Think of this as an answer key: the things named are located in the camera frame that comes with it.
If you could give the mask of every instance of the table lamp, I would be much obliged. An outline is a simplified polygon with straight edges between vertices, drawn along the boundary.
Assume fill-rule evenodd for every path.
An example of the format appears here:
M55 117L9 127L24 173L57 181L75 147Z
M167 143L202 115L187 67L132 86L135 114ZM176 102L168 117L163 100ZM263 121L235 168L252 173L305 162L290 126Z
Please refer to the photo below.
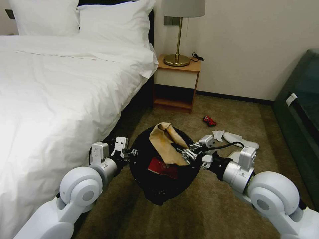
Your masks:
M180 17L176 54L167 55L164 63L170 66L186 66L190 59L179 54L180 34L182 32L183 17L201 17L205 15L205 0L163 0L164 16Z

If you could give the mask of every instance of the headboard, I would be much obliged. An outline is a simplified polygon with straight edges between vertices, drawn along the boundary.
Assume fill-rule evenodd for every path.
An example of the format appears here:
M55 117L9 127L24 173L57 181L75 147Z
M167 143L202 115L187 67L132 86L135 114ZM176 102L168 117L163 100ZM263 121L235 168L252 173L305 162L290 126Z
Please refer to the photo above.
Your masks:
M132 1L123 1L123 0L79 0L79 6L81 5L115 5L124 2L132 2ZM149 43L154 46L154 11L152 10L149 14L150 20L150 30L149 30Z

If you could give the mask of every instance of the lamp shade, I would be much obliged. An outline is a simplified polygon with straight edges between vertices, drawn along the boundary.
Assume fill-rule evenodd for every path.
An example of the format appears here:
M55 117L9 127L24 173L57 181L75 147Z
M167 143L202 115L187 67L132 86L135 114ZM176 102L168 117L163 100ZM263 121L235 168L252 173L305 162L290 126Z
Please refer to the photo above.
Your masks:
M163 0L164 16L201 17L205 15L205 0Z

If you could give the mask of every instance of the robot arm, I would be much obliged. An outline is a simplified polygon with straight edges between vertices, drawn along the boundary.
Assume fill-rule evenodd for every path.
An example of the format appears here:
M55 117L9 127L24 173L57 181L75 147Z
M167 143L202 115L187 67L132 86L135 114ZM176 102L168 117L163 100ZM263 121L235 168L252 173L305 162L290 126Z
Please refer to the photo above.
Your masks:
M111 159L108 144L93 144L91 165L69 171L58 196L40 206L14 239L70 239L79 216L92 209L103 187L127 164L127 146L127 138L117 137Z
M299 207L299 192L291 180L275 172L255 175L254 148L244 147L238 162L234 162L220 157L213 143L211 135L205 136L190 149L184 149L183 158L190 165L201 164L227 182L237 197L270 220L282 239L319 238L319 213Z

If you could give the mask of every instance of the green sofa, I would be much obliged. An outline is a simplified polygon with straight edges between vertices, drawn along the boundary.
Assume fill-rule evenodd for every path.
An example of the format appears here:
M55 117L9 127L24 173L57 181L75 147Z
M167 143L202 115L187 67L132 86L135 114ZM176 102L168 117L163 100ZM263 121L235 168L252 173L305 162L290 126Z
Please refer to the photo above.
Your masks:
M297 99L288 107L286 99ZM277 96L273 109L310 197L319 211L319 49L310 49Z

